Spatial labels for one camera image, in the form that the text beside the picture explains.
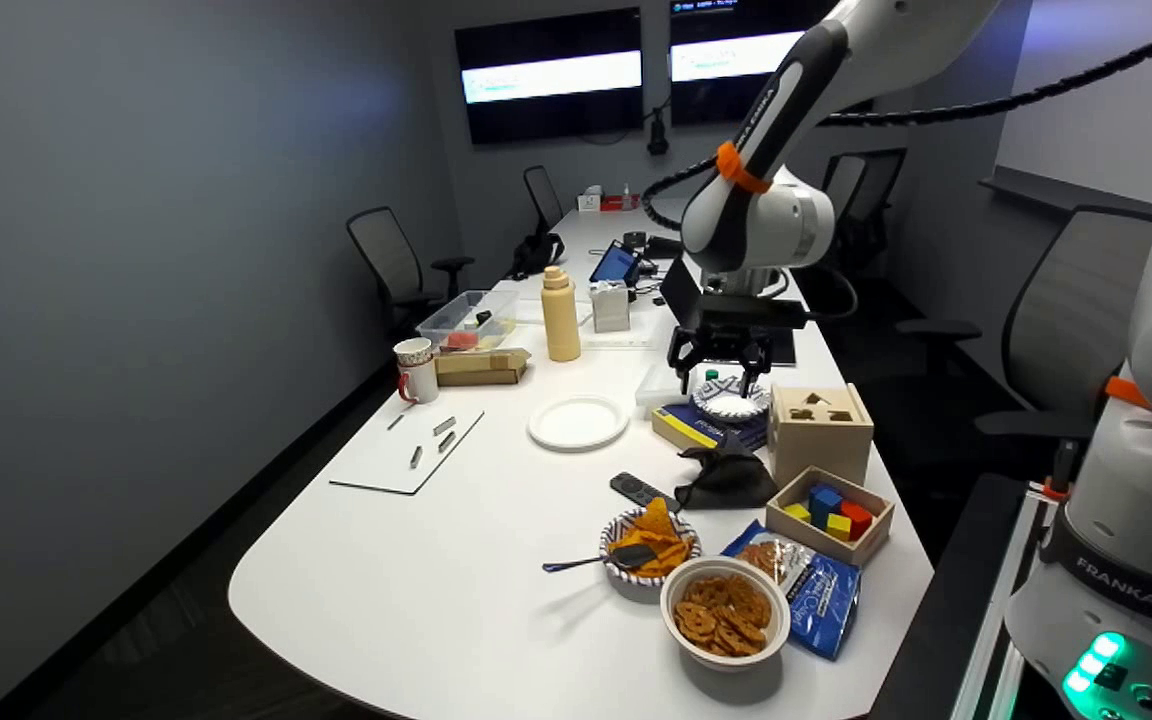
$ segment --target paper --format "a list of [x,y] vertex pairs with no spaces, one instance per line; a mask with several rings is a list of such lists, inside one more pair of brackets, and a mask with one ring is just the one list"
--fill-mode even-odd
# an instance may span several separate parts
[[470,438],[486,412],[421,412],[399,423],[363,423],[325,467],[335,488],[417,496]]

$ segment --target office chair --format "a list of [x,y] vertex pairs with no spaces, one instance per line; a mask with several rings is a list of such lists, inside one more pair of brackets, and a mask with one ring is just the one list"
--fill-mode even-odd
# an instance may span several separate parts
[[1019,289],[1003,324],[1003,382],[950,371],[952,344],[980,335],[964,321],[907,321],[931,344],[938,374],[861,382],[892,467],[920,476],[1046,476],[1057,438],[1089,438],[1105,379],[1128,355],[1148,210],[1077,207]]
[[831,257],[846,271],[864,266],[889,247],[889,194],[897,186],[903,147],[831,155],[825,191],[838,210]]
[[534,194],[534,207],[535,207],[535,231],[548,231],[551,224],[566,218],[566,203],[559,203],[559,191],[551,191],[551,180],[546,170],[546,163],[530,163],[526,167],[526,183],[530,183],[530,194]]
[[[417,247],[407,244],[398,210],[387,203],[363,207],[348,216],[348,234],[370,259],[370,266],[380,279],[385,321],[393,335],[414,335],[414,326],[439,307],[439,294],[429,290],[423,266],[417,259]],[[434,259],[438,271],[448,276],[448,299],[462,294],[462,271],[473,263],[473,257],[446,257]]]

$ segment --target bowl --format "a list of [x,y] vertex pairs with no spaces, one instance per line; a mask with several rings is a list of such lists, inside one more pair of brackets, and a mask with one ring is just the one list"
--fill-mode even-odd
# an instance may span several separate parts
[[[770,598],[770,624],[764,624],[764,647],[762,651],[748,651],[748,655],[723,655],[723,651],[712,651],[712,647],[701,647],[691,643],[679,624],[676,624],[676,602],[686,598],[686,590],[698,582],[698,580],[716,580],[716,574],[738,574],[743,580],[762,598]],[[676,573],[665,574],[665,586],[660,586],[660,621],[670,626],[670,634],[708,673],[743,673],[743,667],[757,667],[764,658],[771,658],[784,638],[787,638],[787,626],[794,626],[794,616],[787,616],[787,598],[784,590],[771,582],[771,574],[764,574],[762,568],[743,564],[743,559],[734,559],[734,556],[691,556],[689,564],[679,564]]]
[[[615,519],[604,527],[600,547],[608,550],[641,517],[643,517],[641,508],[615,517]],[[701,536],[698,536],[698,527],[686,525],[679,517],[670,517],[670,525],[674,525],[679,536],[691,541],[691,550],[689,550],[689,556],[701,556]],[[604,564],[604,568],[608,568],[613,582],[629,586],[632,596],[655,598],[660,586],[665,586],[665,574],[641,574],[641,573],[623,573],[623,568],[615,568],[615,564]]]

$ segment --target paper plate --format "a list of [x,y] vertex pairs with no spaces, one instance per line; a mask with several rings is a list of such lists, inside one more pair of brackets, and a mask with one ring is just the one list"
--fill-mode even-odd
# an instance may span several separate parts
[[530,435],[546,447],[584,453],[613,445],[629,417],[604,394],[570,394],[534,417]]

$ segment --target white table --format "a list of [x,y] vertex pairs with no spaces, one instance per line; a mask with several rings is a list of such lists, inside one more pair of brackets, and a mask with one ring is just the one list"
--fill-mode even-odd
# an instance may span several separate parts
[[[570,216],[570,271],[582,279],[600,247],[643,216]],[[498,290],[530,299],[535,279]],[[249,547],[228,582],[241,624],[312,681],[421,720],[643,720],[643,715],[812,715],[868,711],[931,564],[897,510],[889,547],[864,568],[864,607],[838,662],[784,647],[752,674],[708,674],[670,638],[655,602],[621,596],[600,568],[546,574],[542,559],[598,550],[600,527],[632,502],[608,490],[636,471],[674,490],[698,476],[647,420],[598,453],[546,453],[530,438],[542,402],[600,391],[636,402],[643,371],[665,362],[670,307],[641,299],[632,332],[594,335],[573,362],[546,355],[546,326],[520,321],[507,344],[534,348],[518,389],[446,389],[407,420],[486,408],[478,430],[421,496],[335,488],[316,476]],[[839,382],[818,324],[795,332],[795,366],[778,379]],[[385,430],[393,394],[362,430]],[[897,501],[871,453],[868,488]],[[757,510],[689,510],[722,550]]]

